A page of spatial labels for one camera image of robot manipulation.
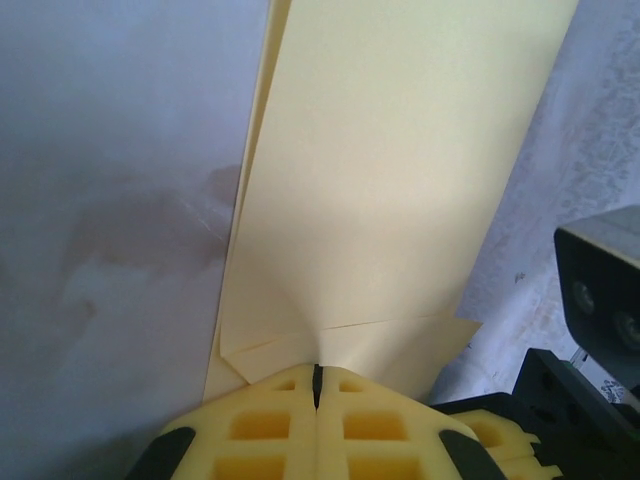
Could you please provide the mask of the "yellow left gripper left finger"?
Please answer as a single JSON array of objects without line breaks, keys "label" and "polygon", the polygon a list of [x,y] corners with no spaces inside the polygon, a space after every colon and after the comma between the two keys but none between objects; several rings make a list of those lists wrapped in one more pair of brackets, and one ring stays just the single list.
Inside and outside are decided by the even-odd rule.
[{"label": "yellow left gripper left finger", "polygon": [[136,479],[313,479],[311,365],[282,371],[171,421],[134,464]]}]

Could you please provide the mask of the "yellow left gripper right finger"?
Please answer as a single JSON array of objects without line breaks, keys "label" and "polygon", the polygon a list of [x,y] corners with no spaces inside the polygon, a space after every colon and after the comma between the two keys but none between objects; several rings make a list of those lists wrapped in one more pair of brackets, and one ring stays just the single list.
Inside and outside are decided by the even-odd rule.
[{"label": "yellow left gripper right finger", "polygon": [[346,369],[317,369],[319,479],[498,479],[473,430]]}]

